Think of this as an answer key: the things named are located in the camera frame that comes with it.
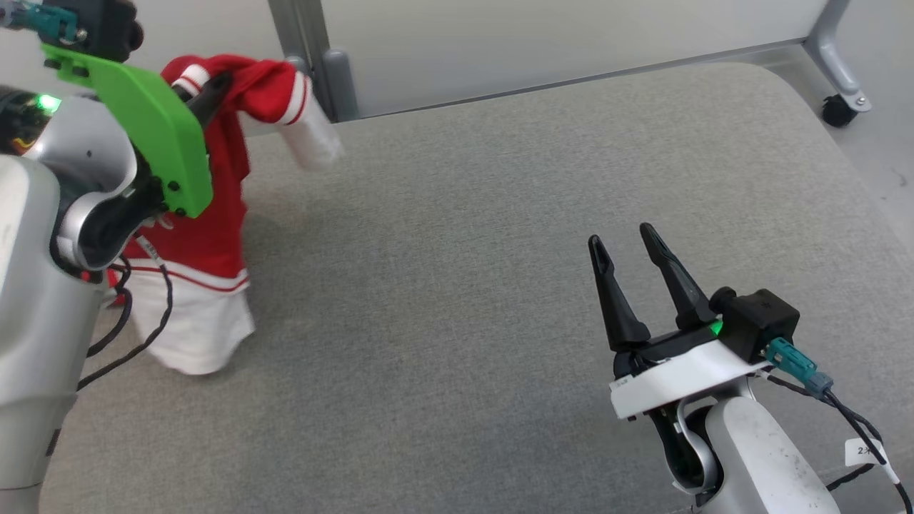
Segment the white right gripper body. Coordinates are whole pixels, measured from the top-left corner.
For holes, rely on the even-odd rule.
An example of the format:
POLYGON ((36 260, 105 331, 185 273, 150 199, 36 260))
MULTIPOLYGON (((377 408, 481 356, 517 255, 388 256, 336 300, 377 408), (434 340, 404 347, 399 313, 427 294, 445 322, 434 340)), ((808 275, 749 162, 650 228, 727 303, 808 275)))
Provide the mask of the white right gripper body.
POLYGON ((608 384, 615 416, 626 419, 717 388, 768 366, 748 363, 718 340, 723 323, 714 321, 691 332, 661 336, 641 353, 613 358, 608 384))

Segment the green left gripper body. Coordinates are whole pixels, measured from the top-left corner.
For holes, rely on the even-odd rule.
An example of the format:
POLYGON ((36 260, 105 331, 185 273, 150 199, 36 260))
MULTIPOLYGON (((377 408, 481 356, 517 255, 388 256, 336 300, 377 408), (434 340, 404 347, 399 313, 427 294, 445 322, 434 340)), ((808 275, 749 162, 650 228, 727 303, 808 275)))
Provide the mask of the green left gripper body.
POLYGON ((164 187, 173 212, 199 217, 213 198, 204 130, 156 72, 42 44, 62 81, 95 92, 164 187))

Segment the grey partition post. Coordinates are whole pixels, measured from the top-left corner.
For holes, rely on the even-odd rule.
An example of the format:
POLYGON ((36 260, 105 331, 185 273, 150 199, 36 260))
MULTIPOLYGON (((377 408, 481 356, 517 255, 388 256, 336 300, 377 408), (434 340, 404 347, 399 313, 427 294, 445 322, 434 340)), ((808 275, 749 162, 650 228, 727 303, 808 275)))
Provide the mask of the grey partition post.
POLYGON ((268 0, 268 5, 285 61, 311 75, 306 23, 301 18, 299 0, 268 0))
POLYGON ((346 50, 334 48, 329 38, 322 0, 299 0, 301 18, 306 23, 311 79, 323 107, 334 121, 355 121, 361 117, 355 81, 346 50))

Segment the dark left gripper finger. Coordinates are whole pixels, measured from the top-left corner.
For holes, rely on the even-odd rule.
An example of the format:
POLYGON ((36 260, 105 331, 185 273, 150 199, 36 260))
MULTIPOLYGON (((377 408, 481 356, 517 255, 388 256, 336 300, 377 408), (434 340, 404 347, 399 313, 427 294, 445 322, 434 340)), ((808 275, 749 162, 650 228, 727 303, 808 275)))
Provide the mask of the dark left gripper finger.
POLYGON ((187 101, 187 108, 203 130, 206 130, 219 113, 226 95, 231 90, 232 82, 230 71, 220 73, 203 85, 200 94, 187 101))

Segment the black caster wheel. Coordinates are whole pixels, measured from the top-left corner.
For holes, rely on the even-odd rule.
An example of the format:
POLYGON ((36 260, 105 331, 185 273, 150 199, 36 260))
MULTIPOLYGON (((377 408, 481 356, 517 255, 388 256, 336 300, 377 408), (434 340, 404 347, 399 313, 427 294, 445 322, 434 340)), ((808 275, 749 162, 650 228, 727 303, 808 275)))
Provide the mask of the black caster wheel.
POLYGON ((848 102, 840 94, 825 98, 820 108, 820 119, 833 128, 849 126, 856 116, 858 111, 849 107, 848 102))

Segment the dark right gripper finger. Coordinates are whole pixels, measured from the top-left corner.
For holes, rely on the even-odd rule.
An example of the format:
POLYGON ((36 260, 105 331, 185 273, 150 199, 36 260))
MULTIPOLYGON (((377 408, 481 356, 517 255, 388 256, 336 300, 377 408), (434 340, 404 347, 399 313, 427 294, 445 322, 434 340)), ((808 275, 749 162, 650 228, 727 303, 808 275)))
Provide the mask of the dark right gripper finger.
POLYGON ((588 239, 588 250, 608 347, 614 352, 624 352, 646 346, 652 338, 650 331, 636 318, 620 284, 615 280, 613 260, 598 235, 593 234, 588 239))
POLYGON ((639 231, 648 256, 662 273, 676 307, 677 328, 695 330, 712 324, 717 315, 711 311, 708 297, 676 254, 669 249, 656 228, 652 224, 641 223, 639 231))

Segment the grey metal partition leg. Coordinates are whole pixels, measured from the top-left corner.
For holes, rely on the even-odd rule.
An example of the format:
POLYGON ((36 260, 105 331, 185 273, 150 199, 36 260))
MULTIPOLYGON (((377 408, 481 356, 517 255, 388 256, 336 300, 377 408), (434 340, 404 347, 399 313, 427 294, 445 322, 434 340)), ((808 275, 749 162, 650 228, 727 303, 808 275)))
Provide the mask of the grey metal partition leg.
POLYGON ((837 29, 850 1, 826 0, 822 13, 802 46, 829 84, 835 88, 836 94, 842 95, 849 107, 861 114, 868 113, 872 104, 837 49, 837 29))

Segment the red white number jersey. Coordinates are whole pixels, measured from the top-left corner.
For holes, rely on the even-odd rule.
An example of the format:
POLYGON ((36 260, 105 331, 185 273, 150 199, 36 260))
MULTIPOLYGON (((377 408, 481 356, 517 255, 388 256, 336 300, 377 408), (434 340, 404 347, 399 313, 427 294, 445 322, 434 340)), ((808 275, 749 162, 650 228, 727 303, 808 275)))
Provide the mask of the red white number jersey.
POLYGON ((196 218, 164 214, 139 231, 124 251, 131 264, 127 289, 140 338, 159 335, 147 351, 164 367, 189 376, 222 370, 254 330, 246 290, 242 225, 243 181, 249 155, 239 114, 273 126, 303 170, 332 166, 343 146, 313 92, 313 82, 288 61, 248 56, 177 56, 161 78, 196 96, 209 79, 232 73, 232 86, 205 131, 214 196, 196 218))

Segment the white partition panel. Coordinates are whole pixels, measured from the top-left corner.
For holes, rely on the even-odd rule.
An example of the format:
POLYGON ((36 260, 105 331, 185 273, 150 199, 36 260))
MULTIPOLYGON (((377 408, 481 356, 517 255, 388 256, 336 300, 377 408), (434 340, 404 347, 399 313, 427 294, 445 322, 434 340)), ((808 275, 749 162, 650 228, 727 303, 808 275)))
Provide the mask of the white partition panel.
MULTIPOLYGON (((283 58, 268 0, 133 0, 144 30, 128 65, 160 72, 177 56, 238 54, 283 58)), ((44 67, 37 36, 0 29, 0 85, 51 94, 81 90, 44 67)))
POLYGON ((322 0, 365 116, 802 39, 827 0, 322 0))

